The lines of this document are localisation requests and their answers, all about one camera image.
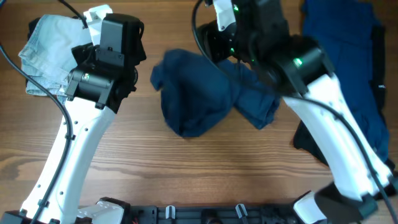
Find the wire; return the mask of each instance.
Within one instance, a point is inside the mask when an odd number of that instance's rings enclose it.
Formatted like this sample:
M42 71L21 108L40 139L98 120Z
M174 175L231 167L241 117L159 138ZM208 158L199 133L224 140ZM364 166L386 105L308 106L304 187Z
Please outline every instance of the wire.
M62 3L64 6L66 6L68 9L70 9L73 13L75 13L75 15L77 17L79 17L79 19L81 19L81 22L83 23L83 26L85 28L88 28L87 22L86 22L86 18L83 17L78 11L76 11L76 9L74 9L73 7L71 7L71 5L69 5L66 1L64 0L58 0L60 3Z
M31 83L33 83L35 86L37 86L37 88L39 88L40 90L42 90L55 104L56 106L58 106L58 108L60 109L60 111L62 112L63 116L65 117L65 121L66 121L66 125L67 125L67 135L66 135L66 143L65 143L65 147L63 149L63 153L60 159L60 162L58 164L57 169L55 170L54 176L49 184L49 187L47 188L46 192L44 193L43 199L41 201L41 203L39 204L39 207L36 211L36 214L34 215L31 224L35 223L37 221L37 219L40 217L40 214L42 213L42 210L44 209L44 207L46 206L46 203L50 197L50 194L54 188L55 183L58 180L58 177L61 173L62 167L65 163L65 160L67 158L68 155L68 151L69 151L69 147L71 144L71 140L72 140L72 135L73 135L73 130L72 130L72 120L70 119L70 115L68 113L68 111L65 109L65 107L61 104L61 102L59 102L56 97L54 97L48 90L46 90L42 85L40 85L39 83L37 83L33 78L31 78L30 76L28 76L24 71L22 71L8 56L7 52L4 50L3 46L0 43L0 51L3 54L3 56L6 58L6 60L8 61L8 63L15 69L17 70L17 72L19 72L23 77L25 77L28 81L30 81Z
M198 0L197 3L195 4L195 6L193 7L193 11L192 11L192 32L193 32L193 37L195 38L195 42L197 43L197 46L200 50L200 52L203 54L203 56L217 69L219 70L222 74L226 75L228 78L230 78L232 81L236 81L240 84L243 84L244 87L251 89L251 90L257 90L260 91L262 93L265 94L273 94L273 95L277 95L277 96L283 96L283 97L288 97L288 98L293 98L296 100L301 100L301 101L306 101L308 103L312 103L314 105L317 105L321 108L326 109L327 111L329 111L333 116L335 116L338 120L340 120L344 126L346 126L347 130L349 131L349 133L353 136L355 142L357 143L359 150L361 151L361 154L364 157L365 163L369 169L369 172L371 174L371 177L373 178L375 184L377 185L380 194L382 195L382 198L391 214L392 220L394 221L395 224L398 224L398 219L397 219L397 215L394 211L394 208L391 205L391 201L388 199L388 196L386 194L386 191L384 190L384 187L382 186L382 184L380 183L379 178L377 177L377 171L374 169L370 158L359 138L359 136L356 134L356 131L353 129L353 127L349 124L349 122L344 118L343 115L339 114L339 112L337 112L336 110L334 110L333 108L331 108L330 106L321 103L319 101L316 100L311 100L311 99L306 99L306 98L301 98L298 96L290 96L290 95L279 95L275 92L270 92L270 91L264 91L264 89L262 88L257 88L255 86L252 85L248 85L247 83L242 83L240 79L232 77L231 75L227 74L226 72L222 71L222 69L220 69L219 66L217 66L207 55L207 53L203 50L199 38L198 38L198 31L197 31L197 26L196 26L196 16L197 16L197 12L198 12L198 8L200 6L200 4L203 2L203 0Z

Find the green light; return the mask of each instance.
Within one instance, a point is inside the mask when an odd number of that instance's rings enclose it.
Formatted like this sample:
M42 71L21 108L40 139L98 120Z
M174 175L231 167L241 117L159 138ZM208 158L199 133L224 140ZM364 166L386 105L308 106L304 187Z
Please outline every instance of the green light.
M299 58L295 58L293 59L293 63L296 67L300 67L303 64L303 61L301 61Z

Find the laundry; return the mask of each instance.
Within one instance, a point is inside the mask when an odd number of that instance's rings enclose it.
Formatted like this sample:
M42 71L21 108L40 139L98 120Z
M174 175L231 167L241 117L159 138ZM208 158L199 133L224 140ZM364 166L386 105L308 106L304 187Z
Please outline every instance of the laundry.
M32 21L29 28L34 31L29 32L29 41L19 52L22 70L64 102L68 74L77 66L71 49L90 43L90 32L78 19L52 15ZM26 93L45 95L31 82L27 82Z
M354 0L306 0L303 35L317 39L333 62L356 122L370 146L384 162L389 132L382 117L384 86L384 28L370 3ZM305 149L326 163L322 152L301 122L294 147Z
M256 74L229 60L218 64L228 74L244 82L257 82ZM155 66L150 78L161 90L166 123L181 137L197 137L221 121L235 107L257 129L274 120L279 97L248 90L214 68L207 59L186 50L170 50Z

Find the wooden floor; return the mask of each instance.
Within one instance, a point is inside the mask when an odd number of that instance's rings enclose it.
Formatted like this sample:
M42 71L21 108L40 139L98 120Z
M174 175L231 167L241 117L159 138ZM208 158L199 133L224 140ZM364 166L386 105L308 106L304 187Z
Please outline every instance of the wooden floor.
M299 1L282 1L291 32L299 32ZM78 10L103 4L72 0ZM138 91L123 101L101 140L84 184L81 204L100 197L132 205L234 205L288 202L332 180L330 171L309 153L292 147L298 117L284 104L275 121L256 130L237 111L200 138L182 139L164 123L160 95L149 82L152 67L167 49L197 52L190 27L192 0L109 1L114 12L139 17L146 26L148 59L138 66ZM377 1L387 26L388 89L385 116L390 155L398 162L398 3ZM201 9L198 23L214 19ZM9 0L0 12L0 40L20 64L27 24L43 14L72 16L53 0ZM33 188L57 135L58 108L48 99L25 94L24 79L0 57L0 213L19 209ZM398 208L398 198L392 203ZM369 223L391 223L384 204Z

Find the navy blue garment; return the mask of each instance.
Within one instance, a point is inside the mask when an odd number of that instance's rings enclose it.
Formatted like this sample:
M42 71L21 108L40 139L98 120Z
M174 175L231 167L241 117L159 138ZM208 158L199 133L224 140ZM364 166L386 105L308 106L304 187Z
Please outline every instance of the navy blue garment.
M254 72L229 60L219 66L235 78L256 81ZM234 106L257 129L274 119L279 98L247 90L214 68L207 59L186 50L170 50L150 78L162 90L166 123L181 137L197 137L221 121ZM265 88L256 82L256 86Z
M356 122L376 154L386 161L389 132L369 84L374 78L372 30L380 26L372 5L354 0L306 0L303 12L303 35L314 37L326 50Z

